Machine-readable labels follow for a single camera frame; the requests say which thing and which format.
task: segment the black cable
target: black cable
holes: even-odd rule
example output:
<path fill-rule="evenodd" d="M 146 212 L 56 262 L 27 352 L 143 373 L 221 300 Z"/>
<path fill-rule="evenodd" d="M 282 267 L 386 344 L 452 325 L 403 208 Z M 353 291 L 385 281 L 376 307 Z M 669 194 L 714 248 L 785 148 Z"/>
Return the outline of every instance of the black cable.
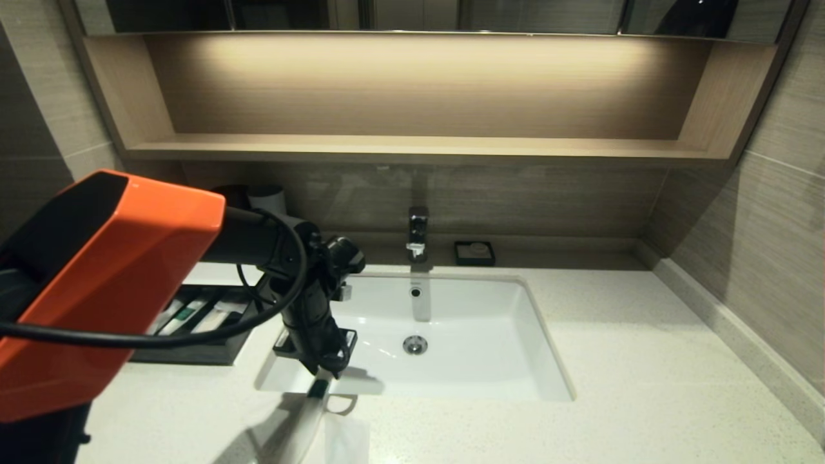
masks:
<path fill-rule="evenodd" d="M 99 348 L 177 348 L 191 345 L 199 345 L 203 343 L 212 342 L 215 340 L 228 339 L 238 334 L 242 334 L 264 322 L 275 317 L 284 308 L 291 305 L 295 298 L 304 289 L 304 282 L 307 277 L 308 259 L 304 244 L 301 241 L 298 232 L 292 227 L 289 227 L 283 221 L 272 214 L 265 214 L 266 218 L 281 223 L 285 229 L 290 233 L 290 237 L 294 240 L 298 249 L 299 266 L 298 275 L 292 286 L 286 292 L 283 298 L 277 302 L 272 302 L 272 307 L 259 312 L 253 317 L 242 320 L 230 327 L 222 329 L 210 330 L 200 334 L 184 334 L 184 335 L 130 335 L 130 334 L 114 334 L 110 332 L 93 332 L 89 330 L 71 330 L 71 329 L 57 329 L 55 327 L 45 327 L 42 325 L 32 324 L 18 324 L 10 322 L 0 322 L 0 336 L 13 337 L 18 339 L 30 339 L 39 342 L 51 343 L 65 343 L 71 345 L 84 345 Z M 243 270 L 238 265 L 238 275 L 241 277 L 241 283 L 246 284 L 244 288 L 252 289 L 243 277 Z M 260 303 L 263 299 L 256 293 L 252 292 L 253 300 Z"/>

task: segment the sink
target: sink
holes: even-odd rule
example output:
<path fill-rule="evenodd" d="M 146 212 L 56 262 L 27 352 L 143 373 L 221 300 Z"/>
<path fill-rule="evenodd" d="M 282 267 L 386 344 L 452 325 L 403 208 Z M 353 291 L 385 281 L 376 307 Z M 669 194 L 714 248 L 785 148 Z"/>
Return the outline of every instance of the sink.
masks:
<path fill-rule="evenodd" d="M 349 367 L 330 393 L 499 400 L 573 400 L 549 334 L 518 281 L 350 277 L 352 298 L 332 303 L 358 332 Z M 264 391 L 305 393 L 313 377 L 270 356 Z"/>

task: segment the soap dish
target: soap dish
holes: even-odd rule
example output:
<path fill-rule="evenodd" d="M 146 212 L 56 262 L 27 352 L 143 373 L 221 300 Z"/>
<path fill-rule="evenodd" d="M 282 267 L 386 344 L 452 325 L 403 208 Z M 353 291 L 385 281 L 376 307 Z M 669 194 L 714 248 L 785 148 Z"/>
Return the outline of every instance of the soap dish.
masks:
<path fill-rule="evenodd" d="M 459 266 L 495 266 L 496 254 L 490 242 L 455 242 L 455 264 Z"/>

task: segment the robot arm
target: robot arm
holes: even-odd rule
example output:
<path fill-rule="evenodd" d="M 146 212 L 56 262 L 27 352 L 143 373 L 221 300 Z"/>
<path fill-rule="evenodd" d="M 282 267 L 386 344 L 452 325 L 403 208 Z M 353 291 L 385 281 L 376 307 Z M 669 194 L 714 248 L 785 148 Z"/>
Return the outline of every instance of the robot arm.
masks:
<path fill-rule="evenodd" d="M 258 266 L 271 295 L 254 298 L 270 307 L 239 327 L 142 335 L 198 261 Z M 58 194 L 0 246 L 0 438 L 44 420 L 57 424 L 50 418 L 65 419 L 64 412 L 73 417 L 69 423 L 84 422 L 88 404 L 131 348 L 227 338 L 278 311 L 289 332 L 279 354 L 313 373 L 323 368 L 339 376 L 356 337 L 337 327 L 329 301 L 342 298 L 345 279 L 364 265 L 352 242 L 323 242 L 307 221 L 226 208 L 211 192 L 98 171 Z"/>

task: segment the sink drain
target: sink drain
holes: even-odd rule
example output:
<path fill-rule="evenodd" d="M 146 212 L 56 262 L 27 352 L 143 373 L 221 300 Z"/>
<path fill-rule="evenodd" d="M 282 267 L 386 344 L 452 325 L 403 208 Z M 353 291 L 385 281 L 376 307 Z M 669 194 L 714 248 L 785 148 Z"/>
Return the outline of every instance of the sink drain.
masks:
<path fill-rule="evenodd" d="M 404 339 L 403 346 L 407 354 L 424 354 L 427 350 L 427 340 L 419 335 L 410 335 Z"/>

